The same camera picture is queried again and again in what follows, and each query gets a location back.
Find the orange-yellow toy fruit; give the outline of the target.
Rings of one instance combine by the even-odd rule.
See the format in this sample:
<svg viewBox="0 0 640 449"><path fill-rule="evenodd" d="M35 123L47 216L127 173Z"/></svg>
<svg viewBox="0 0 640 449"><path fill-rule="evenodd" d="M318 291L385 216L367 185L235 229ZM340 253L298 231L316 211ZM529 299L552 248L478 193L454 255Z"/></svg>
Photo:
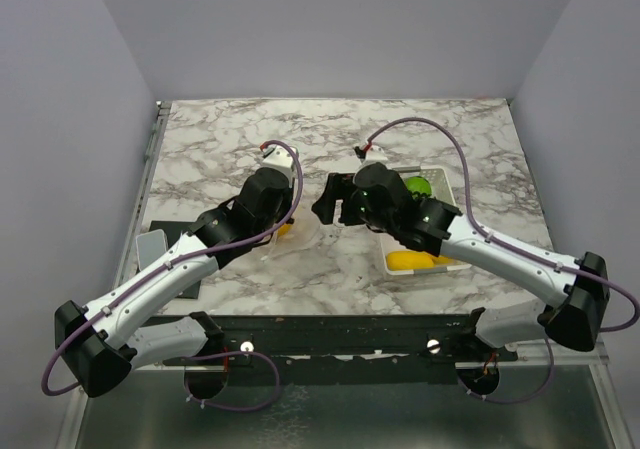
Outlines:
<svg viewBox="0 0 640 449"><path fill-rule="evenodd" d="M292 229L293 225L292 224L284 224L283 226L281 226L278 231L277 231L277 236L278 237L284 237L286 236L290 230Z"/></svg>

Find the clear dotted zip bag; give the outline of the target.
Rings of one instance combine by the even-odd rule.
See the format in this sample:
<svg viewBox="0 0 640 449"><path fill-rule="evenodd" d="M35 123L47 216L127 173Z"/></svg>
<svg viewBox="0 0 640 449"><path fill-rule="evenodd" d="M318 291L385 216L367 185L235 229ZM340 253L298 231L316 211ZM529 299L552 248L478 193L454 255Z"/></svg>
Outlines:
<svg viewBox="0 0 640 449"><path fill-rule="evenodd" d="M274 239L266 246L265 253L260 257L262 263L279 261L311 249L321 240L323 225L310 208L298 208L292 216L290 232L284 237Z"/></svg>

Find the white perforated basket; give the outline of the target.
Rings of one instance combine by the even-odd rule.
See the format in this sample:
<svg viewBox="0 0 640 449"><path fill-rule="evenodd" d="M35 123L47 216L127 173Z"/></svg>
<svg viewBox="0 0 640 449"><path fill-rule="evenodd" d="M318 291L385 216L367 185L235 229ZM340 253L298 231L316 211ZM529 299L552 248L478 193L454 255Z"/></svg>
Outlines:
<svg viewBox="0 0 640 449"><path fill-rule="evenodd" d="M446 170L441 166L405 166L395 170L403 180L412 177L425 179L431 187L431 195L441 202L458 206ZM469 264L444 256L432 257L425 252L409 251L387 234L379 234L379 267L388 279L422 277L465 270Z"/></svg>

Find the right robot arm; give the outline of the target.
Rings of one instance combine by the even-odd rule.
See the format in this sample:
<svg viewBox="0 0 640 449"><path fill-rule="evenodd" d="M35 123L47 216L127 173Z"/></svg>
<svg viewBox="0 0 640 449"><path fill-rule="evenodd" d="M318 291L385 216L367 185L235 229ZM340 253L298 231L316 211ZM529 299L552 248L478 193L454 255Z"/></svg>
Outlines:
<svg viewBox="0 0 640 449"><path fill-rule="evenodd" d="M609 301L606 264L596 254L575 259L513 238L500 243L474 228L457 207L412 195L400 174L382 163L354 174L329 174L312 211L324 225L366 225L407 249L471 264L533 294L524 303L471 313L470 328L459 336L469 359L543 338L580 352L595 347Z"/></svg>

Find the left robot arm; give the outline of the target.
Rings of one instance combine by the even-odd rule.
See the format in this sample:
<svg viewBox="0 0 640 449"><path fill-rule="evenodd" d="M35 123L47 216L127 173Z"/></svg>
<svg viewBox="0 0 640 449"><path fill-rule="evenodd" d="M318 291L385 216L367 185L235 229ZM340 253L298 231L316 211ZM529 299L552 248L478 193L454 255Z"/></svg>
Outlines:
<svg viewBox="0 0 640 449"><path fill-rule="evenodd" d="M189 286L223 269L292 216L303 188L300 167L261 167L240 193L202 213L159 259L122 286L84 306L69 300L54 313L54 360L63 360L90 397L117 387L144 351L138 329Z"/></svg>

